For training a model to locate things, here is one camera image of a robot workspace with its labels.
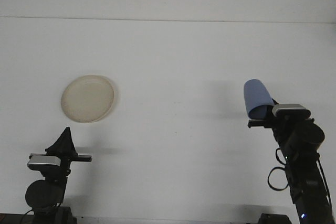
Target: cable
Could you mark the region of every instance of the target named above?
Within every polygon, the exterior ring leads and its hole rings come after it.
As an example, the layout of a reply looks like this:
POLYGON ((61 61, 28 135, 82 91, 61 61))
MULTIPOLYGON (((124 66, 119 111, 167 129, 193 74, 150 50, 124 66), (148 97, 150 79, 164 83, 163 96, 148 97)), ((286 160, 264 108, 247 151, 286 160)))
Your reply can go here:
POLYGON ((281 165, 286 165, 283 161, 280 160, 279 156, 278 156, 278 151, 280 150, 280 148, 277 148, 275 150, 275 157, 277 158, 277 161, 281 164, 281 165))
POLYGON ((327 195, 328 195, 329 206, 332 209, 332 206, 331 206, 331 196, 330 196, 330 193, 329 193, 329 188, 328 188, 327 180, 325 178, 324 171, 323 171, 320 159, 318 159, 317 162, 319 163, 321 174, 322 174, 322 177, 323 177, 323 182, 324 182, 324 185, 326 186, 325 188, 326 188, 327 195))
POLYGON ((276 188, 276 187, 274 187, 273 185, 271 185, 271 183, 270 183, 270 181, 269 181, 269 177, 271 176, 272 172, 274 172, 275 170, 282 170, 282 171, 285 171, 285 168, 280 167, 280 166, 274 167, 274 168, 269 172, 269 174, 268 174, 268 177, 267 177, 267 184, 268 184, 268 186, 269 186, 271 189, 273 189, 274 191, 283 191, 283 190, 285 190, 285 189, 289 186, 288 183, 287 183, 287 186, 285 186, 284 188, 276 188))
POLYGON ((22 221, 23 221, 23 218, 28 214, 28 213, 30 213, 30 212, 32 212, 33 211, 33 209, 31 209, 31 210, 29 210, 28 212, 26 212, 24 215, 22 215, 22 217, 21 217, 21 220, 20 220, 20 222, 19 222, 19 224, 22 224, 22 221))

